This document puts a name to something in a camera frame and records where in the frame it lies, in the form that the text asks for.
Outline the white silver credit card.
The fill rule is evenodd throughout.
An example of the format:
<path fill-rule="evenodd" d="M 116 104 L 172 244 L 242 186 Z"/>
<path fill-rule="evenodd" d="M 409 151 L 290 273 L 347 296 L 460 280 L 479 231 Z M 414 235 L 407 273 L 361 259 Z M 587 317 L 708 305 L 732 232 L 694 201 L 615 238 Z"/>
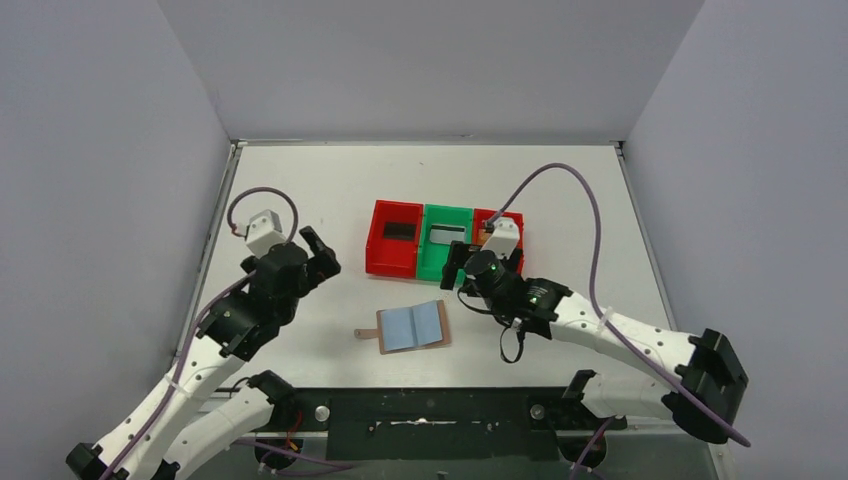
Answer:
<path fill-rule="evenodd" d="M 428 241 L 438 245 L 450 245 L 454 241 L 465 242 L 465 238 L 466 228 L 457 225 L 433 224 L 428 234 Z"/>

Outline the brown leather card holder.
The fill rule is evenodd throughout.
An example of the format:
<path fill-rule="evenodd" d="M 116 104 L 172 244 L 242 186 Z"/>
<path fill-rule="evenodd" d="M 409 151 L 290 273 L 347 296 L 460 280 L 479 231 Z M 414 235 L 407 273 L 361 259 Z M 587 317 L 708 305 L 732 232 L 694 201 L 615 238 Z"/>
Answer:
<path fill-rule="evenodd" d="M 442 348 L 452 344 L 443 300 L 376 312 L 376 327 L 358 328 L 357 340 L 376 340 L 381 355 Z"/>

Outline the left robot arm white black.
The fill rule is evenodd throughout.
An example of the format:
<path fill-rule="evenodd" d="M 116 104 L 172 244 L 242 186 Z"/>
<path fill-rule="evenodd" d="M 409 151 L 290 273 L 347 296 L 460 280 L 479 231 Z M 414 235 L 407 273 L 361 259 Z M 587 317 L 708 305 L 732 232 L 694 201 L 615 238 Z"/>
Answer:
<path fill-rule="evenodd" d="M 144 400 L 112 431 L 68 453 L 65 463 L 76 478 L 175 479 L 241 435 L 293 419 L 293 388 L 271 371 L 253 375 L 224 406 L 195 416 L 294 320 L 301 299 L 340 273 L 334 250 L 312 227 L 299 234 L 304 246 L 275 227 L 248 227 L 243 277 L 200 310 L 176 363 Z"/>

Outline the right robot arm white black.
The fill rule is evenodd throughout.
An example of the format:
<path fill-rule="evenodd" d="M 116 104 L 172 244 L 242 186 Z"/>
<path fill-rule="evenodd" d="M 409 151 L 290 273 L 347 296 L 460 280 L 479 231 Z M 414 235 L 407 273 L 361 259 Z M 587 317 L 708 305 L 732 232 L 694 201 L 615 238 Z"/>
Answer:
<path fill-rule="evenodd" d="M 568 422 L 585 427 L 609 417 L 655 418 L 708 443 L 751 444 L 733 426 L 749 378 L 726 336 L 712 329 L 700 335 L 672 331 L 602 310 L 565 285 L 523 278 L 516 262 L 454 241 L 440 286 L 451 289 L 463 272 L 462 291 L 481 298 L 482 314 L 519 341 L 533 334 L 579 345 L 637 372 L 619 379 L 576 372 L 562 400 Z"/>

